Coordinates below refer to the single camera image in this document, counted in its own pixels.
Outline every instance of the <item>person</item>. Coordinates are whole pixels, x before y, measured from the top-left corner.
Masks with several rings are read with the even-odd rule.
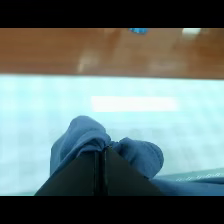
[[[102,152],[106,147],[127,160],[132,168],[147,178],[163,195],[224,196],[224,178],[176,182],[157,177],[164,162],[162,150],[157,145],[130,138],[112,141],[106,129],[88,116],[73,119],[65,134],[52,146],[50,177],[83,153]]]

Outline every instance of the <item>gridded mat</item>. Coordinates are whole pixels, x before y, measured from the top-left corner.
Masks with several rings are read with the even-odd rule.
[[[224,167],[223,94],[224,81],[1,75],[0,194],[35,192],[46,181],[51,146],[78,115],[99,121],[115,141],[157,144],[159,176],[208,175]],[[95,112],[93,96],[166,97],[176,107]]]

